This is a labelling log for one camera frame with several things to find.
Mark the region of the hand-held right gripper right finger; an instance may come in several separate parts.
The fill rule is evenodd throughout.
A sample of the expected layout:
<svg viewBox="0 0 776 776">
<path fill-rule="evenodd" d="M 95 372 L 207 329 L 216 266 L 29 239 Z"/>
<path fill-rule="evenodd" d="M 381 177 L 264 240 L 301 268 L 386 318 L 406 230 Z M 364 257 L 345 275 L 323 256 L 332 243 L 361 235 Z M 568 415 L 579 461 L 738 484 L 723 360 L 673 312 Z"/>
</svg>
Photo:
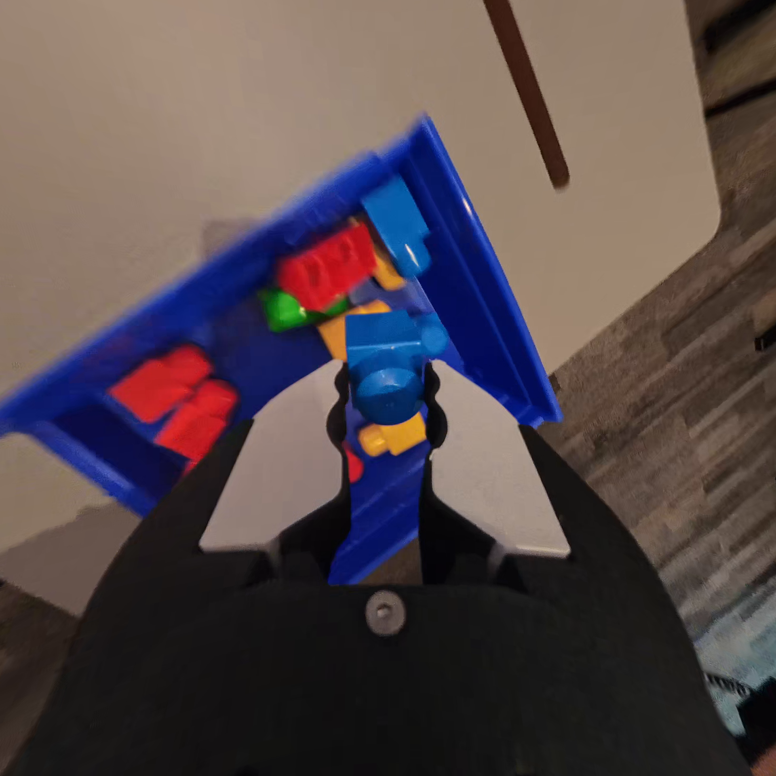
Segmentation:
<svg viewBox="0 0 776 776">
<path fill-rule="evenodd" d="M 440 359 L 427 364 L 424 387 L 423 582 L 498 584 L 514 577 L 514 558 L 567 560 L 569 541 L 518 420 Z"/>
</svg>

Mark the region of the blue toy block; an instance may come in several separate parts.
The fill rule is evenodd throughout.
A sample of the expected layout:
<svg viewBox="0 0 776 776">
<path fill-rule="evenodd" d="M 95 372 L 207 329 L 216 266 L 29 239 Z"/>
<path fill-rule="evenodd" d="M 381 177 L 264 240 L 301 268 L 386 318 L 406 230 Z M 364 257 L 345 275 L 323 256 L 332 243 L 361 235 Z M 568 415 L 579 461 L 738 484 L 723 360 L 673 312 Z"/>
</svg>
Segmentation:
<svg viewBox="0 0 776 776">
<path fill-rule="evenodd" d="M 370 423 L 410 420 L 424 402 L 424 366 L 442 355 L 449 333 L 437 314 L 406 310 L 347 316 L 345 344 L 354 407 Z"/>
</svg>

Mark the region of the blue plastic bin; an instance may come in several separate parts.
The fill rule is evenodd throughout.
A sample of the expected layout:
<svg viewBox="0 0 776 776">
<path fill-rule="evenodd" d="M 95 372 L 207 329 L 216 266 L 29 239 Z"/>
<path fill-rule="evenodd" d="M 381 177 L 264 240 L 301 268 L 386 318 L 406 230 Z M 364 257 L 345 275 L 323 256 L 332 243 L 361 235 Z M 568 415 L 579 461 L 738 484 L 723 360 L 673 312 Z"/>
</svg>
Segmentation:
<svg viewBox="0 0 776 776">
<path fill-rule="evenodd" d="M 348 464 L 352 524 L 337 551 L 328 582 L 313 564 L 292 561 L 290 574 L 271 568 L 262 552 L 203 552 L 199 539 L 224 489 L 257 410 L 238 417 L 214 447 L 188 472 L 185 464 L 154 441 L 155 428 L 136 422 L 110 402 L 106 391 L 126 368 L 180 342 L 202 342 L 205 327 L 242 300 L 256 300 L 276 259 L 309 247 L 363 210 L 363 200 L 401 178 L 430 234 L 425 245 L 430 266 L 420 271 L 416 290 L 374 295 L 406 302 L 415 311 L 437 314 L 449 333 L 440 359 L 485 389 L 518 420 L 528 442 L 528 427 L 561 418 L 559 405 L 524 317 L 473 210 L 432 121 L 419 122 L 397 144 L 366 154 L 320 183 L 308 196 L 251 231 L 196 272 L 163 290 L 111 328 L 65 356 L 51 369 L 2 401 L 2 434 L 24 433 L 42 442 L 111 497 L 141 517 L 160 521 L 173 509 L 169 493 L 184 498 L 184 477 L 223 464 L 217 482 L 188 485 L 194 506 L 189 517 L 170 519 L 174 538 L 191 533 L 189 544 L 200 559 L 257 560 L 259 580 L 298 577 L 322 584 L 362 580 L 394 551 L 418 536 L 424 464 L 431 445 L 398 457 L 362 457 L 362 476 L 351 482 L 344 443 L 361 418 L 352 407 L 348 378 L 346 431 L 342 448 Z"/>
</svg>

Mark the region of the pile of colourful toy blocks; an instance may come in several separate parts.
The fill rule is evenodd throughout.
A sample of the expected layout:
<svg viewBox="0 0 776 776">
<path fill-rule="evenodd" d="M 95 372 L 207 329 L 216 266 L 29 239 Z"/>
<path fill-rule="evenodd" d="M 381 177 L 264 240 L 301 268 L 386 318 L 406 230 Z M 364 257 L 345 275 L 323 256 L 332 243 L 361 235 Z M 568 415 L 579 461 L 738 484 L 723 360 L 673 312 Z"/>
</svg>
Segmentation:
<svg viewBox="0 0 776 776">
<path fill-rule="evenodd" d="M 430 266 L 430 230 L 404 181 L 395 177 L 363 200 L 363 210 L 309 247 L 279 257 L 256 300 L 242 300 L 205 327 L 202 342 L 180 342 L 126 368 L 106 394 L 188 473 L 229 423 L 248 417 L 287 386 L 331 360 L 347 362 L 347 316 L 406 310 L 375 290 L 409 293 Z M 344 443 L 351 482 L 362 457 L 401 456 L 425 445 L 422 410 L 397 425 L 359 413 Z"/>
</svg>

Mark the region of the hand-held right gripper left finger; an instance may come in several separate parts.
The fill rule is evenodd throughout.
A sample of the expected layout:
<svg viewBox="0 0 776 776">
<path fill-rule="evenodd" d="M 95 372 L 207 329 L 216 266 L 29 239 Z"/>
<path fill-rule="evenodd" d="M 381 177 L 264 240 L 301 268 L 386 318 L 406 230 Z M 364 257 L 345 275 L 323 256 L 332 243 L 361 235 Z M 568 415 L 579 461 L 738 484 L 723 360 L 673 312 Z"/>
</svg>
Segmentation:
<svg viewBox="0 0 776 776">
<path fill-rule="evenodd" d="M 292 561 L 310 563 L 328 582 L 352 524 L 347 400 L 347 367 L 331 360 L 254 415 L 199 539 L 203 552 L 258 551 L 287 575 Z"/>
</svg>

